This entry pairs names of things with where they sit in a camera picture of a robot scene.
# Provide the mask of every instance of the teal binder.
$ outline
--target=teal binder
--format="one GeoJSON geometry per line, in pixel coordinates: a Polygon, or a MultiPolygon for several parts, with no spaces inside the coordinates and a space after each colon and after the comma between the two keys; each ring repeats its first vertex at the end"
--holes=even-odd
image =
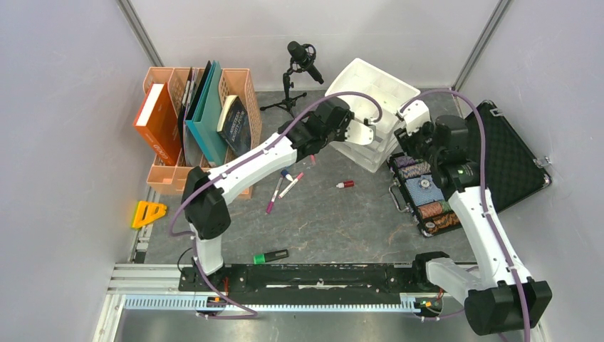
{"type": "Polygon", "coordinates": [[[193,138],[195,138],[195,141],[197,142],[197,145],[199,146],[199,148],[202,149],[202,152],[204,153],[204,155],[206,155],[206,151],[202,147],[204,145],[204,141],[202,139],[202,135],[197,130],[197,127],[195,127],[194,122],[195,122],[196,119],[198,119],[202,115],[202,112],[203,112],[203,109],[205,107],[205,103],[206,103],[206,100],[207,100],[207,96],[208,96],[208,89],[209,89],[210,80],[212,79],[212,75],[214,74],[214,70],[216,69],[216,65],[217,65],[217,62],[213,62],[212,67],[209,69],[207,80],[204,83],[204,86],[202,88],[202,94],[199,97],[199,102],[198,102],[197,106],[195,107],[195,113],[193,113],[193,118],[191,118],[191,120],[185,120],[184,121],[184,124],[187,125],[187,128],[189,128],[189,131],[191,132],[191,135],[193,135],[193,138]]]}
{"type": "Polygon", "coordinates": [[[212,64],[212,68],[214,70],[211,71],[212,74],[208,76],[208,80],[210,80],[210,77],[212,78],[206,82],[206,84],[209,84],[209,87],[207,89],[205,105],[201,106],[203,103],[200,103],[197,106],[193,116],[193,126],[201,138],[201,142],[197,141],[199,147],[202,149],[210,165],[214,167],[224,164],[228,146],[227,142],[216,131],[220,112],[222,112],[222,104],[220,103],[220,94],[218,92],[222,68],[220,68],[220,63],[218,62],[212,64]]]}

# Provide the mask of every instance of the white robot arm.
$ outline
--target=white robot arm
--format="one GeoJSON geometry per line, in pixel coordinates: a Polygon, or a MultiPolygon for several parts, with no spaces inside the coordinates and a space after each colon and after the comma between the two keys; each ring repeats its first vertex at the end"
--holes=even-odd
{"type": "MultiPolygon", "coordinates": [[[[432,179],[443,191],[468,236],[480,275],[466,272],[445,253],[438,252],[418,254],[414,262],[419,273],[416,281],[440,286],[464,304],[468,322],[479,335],[520,329],[519,295],[515,291],[516,280],[511,267],[500,247],[503,244],[514,259],[512,267],[528,294],[531,325],[534,326],[551,300],[551,290],[545,281],[534,281],[516,255],[493,210],[488,190],[486,203],[490,215],[483,211],[478,164],[466,156],[465,122],[459,117],[445,115],[432,123],[429,113],[408,113],[402,119],[412,131],[398,130],[396,138],[407,154],[430,164],[432,179]],[[494,221],[496,230],[491,229],[488,219],[494,221]]],[[[306,122],[295,123],[293,129],[282,136],[289,124],[234,161],[209,172],[196,167],[187,176],[183,204],[185,201],[189,204],[184,212],[195,234],[197,253],[205,274],[212,274],[223,266],[221,235],[231,223],[227,205],[239,193],[272,172],[318,153],[332,141],[363,144],[371,141],[367,137],[373,137],[370,123],[354,120],[348,105],[337,98],[321,103],[306,122]]]]}
{"type": "Polygon", "coordinates": [[[440,286],[463,304],[478,335],[523,328],[524,299],[534,327],[551,300],[551,290],[546,281],[533,280],[508,240],[490,191],[481,188],[479,164],[467,158],[464,119],[444,115],[421,123],[411,133],[397,130],[395,136],[408,155],[429,163],[432,179],[459,218],[479,267],[480,277],[457,266],[445,253],[418,254],[414,261],[417,281],[440,286]]]}

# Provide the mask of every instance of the microphone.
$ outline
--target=microphone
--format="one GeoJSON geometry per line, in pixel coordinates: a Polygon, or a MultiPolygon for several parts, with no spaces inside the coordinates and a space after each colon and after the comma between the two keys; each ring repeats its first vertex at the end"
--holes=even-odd
{"type": "Polygon", "coordinates": [[[290,41],[287,44],[287,51],[291,55],[291,58],[300,66],[302,69],[306,69],[312,76],[313,80],[323,84],[323,77],[317,68],[313,65],[314,60],[310,58],[308,52],[302,45],[297,41],[290,41]]]}

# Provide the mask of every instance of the gray tabletop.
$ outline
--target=gray tabletop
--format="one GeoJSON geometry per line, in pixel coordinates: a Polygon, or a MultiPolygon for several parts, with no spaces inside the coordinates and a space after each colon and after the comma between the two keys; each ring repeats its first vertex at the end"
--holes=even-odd
{"type": "MultiPolygon", "coordinates": [[[[309,92],[298,101],[295,113],[323,94],[309,92]]],[[[258,93],[258,102],[268,105],[282,97],[282,92],[258,93]]],[[[435,95],[426,103],[433,117],[458,114],[448,95],[435,95]]],[[[289,119],[291,116],[278,108],[263,112],[262,138],[289,119]]],[[[280,177],[278,172],[256,183],[251,199],[237,199],[229,205],[232,223],[222,237],[226,263],[250,263],[255,254],[278,249],[289,250],[290,257],[282,259],[283,263],[410,262],[416,254],[432,251],[444,251],[455,261],[476,261],[463,229],[426,239],[410,214],[396,210],[387,191],[392,175],[385,165],[371,173],[326,147],[316,155],[316,165],[307,158],[289,171],[293,176],[304,172],[304,176],[277,200],[271,214],[265,210],[280,177]],[[355,186],[335,187],[344,180],[353,180],[355,186]]],[[[180,200],[179,196],[161,196],[168,214],[154,223],[146,264],[175,264],[191,246],[188,238],[167,234],[169,218],[180,200]]],[[[184,217],[179,217],[177,230],[187,227],[184,217]]]]}

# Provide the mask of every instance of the pen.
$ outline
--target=pen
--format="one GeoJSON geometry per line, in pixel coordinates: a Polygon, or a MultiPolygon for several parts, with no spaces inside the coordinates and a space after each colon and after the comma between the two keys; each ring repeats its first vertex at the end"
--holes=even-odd
{"type": "Polygon", "coordinates": [[[289,185],[281,192],[281,194],[279,195],[279,198],[283,198],[283,196],[285,196],[285,194],[294,186],[296,185],[296,183],[300,180],[300,178],[302,178],[302,176],[304,176],[304,172],[300,172],[300,174],[293,180],[293,182],[289,183],[289,185]]]}
{"type": "Polygon", "coordinates": [[[287,172],[287,169],[283,169],[281,175],[284,176],[286,180],[293,182],[293,177],[287,172]]]}
{"type": "Polygon", "coordinates": [[[266,207],[266,213],[270,214],[271,210],[273,209],[273,204],[275,204],[275,200],[277,199],[277,194],[279,193],[279,190],[281,188],[281,183],[283,182],[283,177],[279,178],[279,181],[277,182],[277,188],[275,189],[275,193],[273,194],[273,198],[271,198],[271,201],[269,202],[268,207],[266,207]]]}

